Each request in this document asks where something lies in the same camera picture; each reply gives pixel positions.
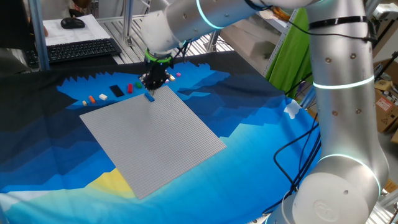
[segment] black cable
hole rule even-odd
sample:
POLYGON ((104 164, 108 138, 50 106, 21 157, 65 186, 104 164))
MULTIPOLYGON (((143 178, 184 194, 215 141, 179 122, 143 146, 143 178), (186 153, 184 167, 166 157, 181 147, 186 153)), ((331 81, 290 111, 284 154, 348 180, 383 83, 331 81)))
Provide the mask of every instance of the black cable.
POLYGON ((305 34, 308 34, 308 35, 317 35, 317 36, 332 36, 332 35, 336 35, 336 36, 340 36, 340 37, 347 37, 347 38, 350 38, 350 39, 363 40, 365 42, 369 41, 369 42, 373 43, 373 42, 377 41, 376 39, 373 39, 373 38, 370 38, 370 37, 352 37, 352 36, 348 36, 348 35, 344 35, 344 34, 314 34, 314 33, 310 33, 310 32, 307 32, 307 31, 301 29, 298 25, 294 24, 291 21, 288 21, 288 23, 292 24, 299 31, 301 31, 301 32, 303 32, 305 34))
POLYGON ((297 187, 300 185, 300 182, 302 181, 302 179, 304 178, 305 174, 307 173, 307 171, 308 171, 309 168, 311 167, 311 164, 312 164, 312 162, 315 160, 315 158, 316 158, 316 156, 317 156, 317 154, 318 154, 318 152, 319 152, 321 146, 322 146, 322 143, 319 142, 319 144, 317 144, 317 147, 315 148, 314 153, 313 153, 311 159, 309 160, 307 166, 305 167, 305 169, 302 171, 300 177, 299 177, 299 178, 296 180, 296 182, 295 182, 295 184, 296 184, 297 187))
POLYGON ((294 179, 294 183, 295 183, 295 187, 298 187, 302 178, 304 177, 304 175, 307 173, 308 169, 311 166, 311 163, 313 162, 313 160, 315 159, 315 157, 318 154, 319 148, 320 148, 320 144, 321 144, 321 133, 318 133, 318 137, 317 140, 315 141, 314 146, 312 147, 311 153, 308 156, 307 160, 304 163, 304 166, 300 169, 300 171, 298 172, 296 178, 294 179))
POLYGON ((287 91, 285 93, 285 95, 287 96, 289 93, 291 93, 293 90, 295 90, 302 82, 304 82, 305 80, 310 78, 311 75, 312 75, 312 72, 310 72, 308 75, 306 75, 304 78, 302 78, 296 85, 294 85, 289 91, 287 91))
POLYGON ((395 61, 395 59, 398 57, 398 51, 394 52, 392 54, 392 58, 387 62, 387 64, 385 66, 383 66, 383 68, 381 69, 381 71, 378 73, 378 75, 376 75, 374 82, 376 83, 377 81, 379 81, 381 75, 387 70, 387 68, 390 67, 390 65, 395 61))
POLYGON ((299 93, 296 94, 296 96, 299 96, 300 94, 304 93, 305 90, 307 90, 308 88, 310 88, 312 85, 308 85, 307 87, 305 87, 305 89, 301 90, 299 93))
POLYGON ((292 180, 292 178, 290 178, 290 176, 288 175, 288 173, 282 168, 282 166, 278 163, 276 157, 278 156, 278 154, 283 151, 285 148, 287 148, 288 146, 296 143, 298 140, 304 138, 306 135, 310 134, 313 130, 315 130, 317 127, 319 126, 319 124, 315 125, 311 130, 307 131, 306 133, 304 133, 303 135, 301 135, 300 137, 298 137, 297 139, 294 139, 293 141, 287 143, 285 146, 283 146, 282 148, 280 148, 278 151, 275 152, 274 154, 274 162, 276 164, 276 166, 280 169, 280 171, 282 171, 282 173, 286 176, 286 178, 289 180, 289 182, 294 185, 294 181, 292 180))
MULTIPOLYGON (((321 147, 320 144, 320 133, 318 134, 317 140, 315 141, 315 144, 313 146, 313 149, 310 153, 310 155, 308 156, 307 160, 304 163, 304 166, 300 169, 299 173, 297 174, 296 178, 293 180, 294 185, 291 185, 290 187, 290 191, 289 193, 286 195, 287 197, 293 194, 294 189, 296 189, 298 187, 298 185, 300 184, 303 176, 305 175, 305 173, 307 173, 309 167, 311 166, 313 160, 315 159, 315 157, 317 156, 319 149, 321 147)), ((267 209, 265 209, 262 213, 266 214, 269 210, 272 210, 273 208, 275 208, 276 206, 278 206, 280 203, 282 203, 282 199, 280 199, 278 202, 276 202, 275 204, 271 205, 270 207, 268 207, 267 209)))
POLYGON ((312 106, 315 106, 317 102, 314 102, 316 99, 313 99, 311 102, 311 105, 308 108, 311 108, 312 106))
MULTIPOLYGON (((315 115, 315 117, 314 117, 314 119, 313 119, 312 127, 315 125, 315 122, 317 121, 317 117, 318 117, 318 113, 315 115)), ((301 151, 300 162, 298 163, 298 171, 299 171, 299 172, 300 172, 300 169, 301 169, 301 161, 303 160, 303 156, 304 156, 304 150, 305 150, 305 147, 306 147, 307 144, 308 144, 308 141, 310 140, 311 134, 312 134, 312 132, 310 132, 310 134, 308 135, 308 138, 307 138, 307 140, 305 141, 303 150, 301 151)))

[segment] metal frame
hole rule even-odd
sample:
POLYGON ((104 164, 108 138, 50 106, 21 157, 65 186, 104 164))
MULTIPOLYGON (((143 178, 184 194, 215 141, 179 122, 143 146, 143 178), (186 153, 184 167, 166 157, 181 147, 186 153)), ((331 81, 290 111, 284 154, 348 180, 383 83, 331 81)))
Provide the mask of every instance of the metal frame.
POLYGON ((37 56, 39 58, 39 66, 41 71, 50 70, 49 55, 45 44, 42 5, 40 0, 29 0, 31 20, 35 30, 35 40, 37 48, 37 56))
POLYGON ((123 1, 123 9, 124 9, 124 25, 123 25, 123 41, 127 43, 127 46, 132 46, 132 37, 130 33, 131 21, 132 21, 132 5, 133 0, 124 0, 123 1))
MULTIPOLYGON (((295 9, 293 11, 293 13, 292 13, 292 15, 290 16, 290 19, 289 19, 290 22, 294 21, 298 11, 299 11, 299 9, 295 9)), ((286 39, 286 36, 289 33, 289 30, 290 30, 291 27, 292 27, 292 25, 290 23, 287 23, 286 29, 282 32, 282 35, 280 35, 278 44, 275 46, 274 51, 272 52, 271 57, 268 60, 267 67, 262 73, 263 77, 265 77, 267 75, 267 72, 268 72, 269 68, 271 67, 276 55, 278 54, 279 49, 282 47, 282 44, 284 43, 284 41, 286 39)))
POLYGON ((204 44, 207 52, 217 51, 216 45, 218 37, 220 36, 220 32, 221 30, 216 30, 213 33, 211 33, 209 42, 204 44))

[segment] lego brick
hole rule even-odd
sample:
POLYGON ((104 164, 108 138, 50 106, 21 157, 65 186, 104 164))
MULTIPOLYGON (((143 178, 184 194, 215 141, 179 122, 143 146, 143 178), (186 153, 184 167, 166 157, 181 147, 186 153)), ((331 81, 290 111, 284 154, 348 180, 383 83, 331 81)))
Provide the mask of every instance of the lego brick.
POLYGON ((127 92, 128 93, 132 93, 132 84, 131 83, 129 83, 129 86, 127 88, 127 92))
POLYGON ((137 88, 142 88, 141 82, 136 82, 136 87, 137 87, 137 88))
POLYGON ((99 96, 99 98, 100 98, 101 100, 107 100, 107 99, 108 99, 108 97, 107 97, 105 94, 101 94, 101 95, 99 96))
POLYGON ((88 98, 90 99, 90 101, 91 101, 92 103, 95 103, 94 97, 89 96, 88 98))
POLYGON ((149 93, 145 93, 144 95, 150 102, 155 101, 155 99, 149 93))
POLYGON ((80 116, 139 199, 226 147, 169 87, 155 97, 139 95, 80 116))
POLYGON ((116 97, 124 96, 124 93, 123 93, 123 91, 119 88, 119 86, 113 85, 113 86, 110 86, 109 88, 112 90, 113 94, 114 94, 116 97))

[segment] white cable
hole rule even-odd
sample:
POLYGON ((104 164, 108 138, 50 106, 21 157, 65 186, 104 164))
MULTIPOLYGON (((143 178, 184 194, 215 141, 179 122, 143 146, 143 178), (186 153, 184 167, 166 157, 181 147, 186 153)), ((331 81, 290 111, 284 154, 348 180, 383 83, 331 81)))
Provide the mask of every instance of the white cable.
POLYGON ((286 221, 287 224, 290 224, 290 222, 288 221, 288 219, 286 218, 286 215, 285 215, 284 201, 285 201, 285 199, 286 199, 286 195, 287 195, 289 192, 290 192, 290 191, 286 192, 284 198, 282 199, 282 205, 281 205, 281 207, 282 207, 282 208, 281 208, 281 209, 282 209, 282 215, 284 216, 284 219, 285 219, 285 221, 286 221))
POLYGON ((139 0, 140 2, 142 2, 146 7, 150 7, 150 5, 146 2, 144 2, 144 0, 139 0))

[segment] robotic arm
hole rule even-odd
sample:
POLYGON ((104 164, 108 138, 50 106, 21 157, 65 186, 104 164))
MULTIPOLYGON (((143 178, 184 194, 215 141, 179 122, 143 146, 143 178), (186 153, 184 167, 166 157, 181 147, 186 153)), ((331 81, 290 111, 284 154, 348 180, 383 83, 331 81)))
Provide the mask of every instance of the robotic arm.
POLYGON ((268 5, 306 7, 310 32, 321 34, 310 36, 310 51, 323 147, 267 224, 363 224, 389 172, 376 131, 372 46, 361 39, 369 34, 363 0, 177 0, 144 18, 151 70, 143 82, 148 90, 163 84, 170 49, 268 5))

